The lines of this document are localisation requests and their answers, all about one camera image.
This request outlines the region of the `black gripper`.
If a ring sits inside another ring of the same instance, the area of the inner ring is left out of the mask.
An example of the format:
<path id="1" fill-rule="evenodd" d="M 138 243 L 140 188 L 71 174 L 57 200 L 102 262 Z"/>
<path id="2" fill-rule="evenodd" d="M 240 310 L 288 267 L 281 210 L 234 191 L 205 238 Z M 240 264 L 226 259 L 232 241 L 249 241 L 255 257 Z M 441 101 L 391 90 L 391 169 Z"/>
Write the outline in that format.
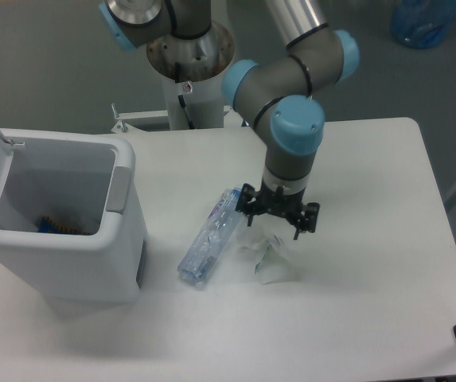
<path id="1" fill-rule="evenodd" d="M 302 204 L 305 190 L 285 194 L 279 188 L 272 190 L 264 181 L 260 191 L 244 183 L 236 204 L 236 211 L 247 217 L 247 226 L 252 225 L 255 216 L 260 214 L 260 207 L 265 213 L 285 217 L 286 221 L 295 227 L 293 240 L 298 240 L 302 233 L 315 233 L 320 204 L 310 202 Z"/>

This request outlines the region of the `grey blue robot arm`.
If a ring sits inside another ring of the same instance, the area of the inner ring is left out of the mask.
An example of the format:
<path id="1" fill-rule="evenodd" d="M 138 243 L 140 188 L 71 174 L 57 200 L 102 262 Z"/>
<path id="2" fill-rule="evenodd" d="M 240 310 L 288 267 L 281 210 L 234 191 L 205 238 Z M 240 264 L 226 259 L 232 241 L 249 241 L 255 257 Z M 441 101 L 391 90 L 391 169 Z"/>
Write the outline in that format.
<path id="1" fill-rule="evenodd" d="M 319 205 L 304 203 L 323 138 L 314 94 L 351 76 L 356 41 L 329 27 L 316 1 L 269 1 L 286 56 L 263 67 L 237 60 L 229 31 L 209 1 L 102 1 L 99 11 L 123 50 L 144 47 L 162 78 L 170 128 L 222 127 L 230 106 L 267 148 L 261 186 L 244 185 L 236 206 L 248 218 L 270 214 L 297 233 L 313 232 Z"/>

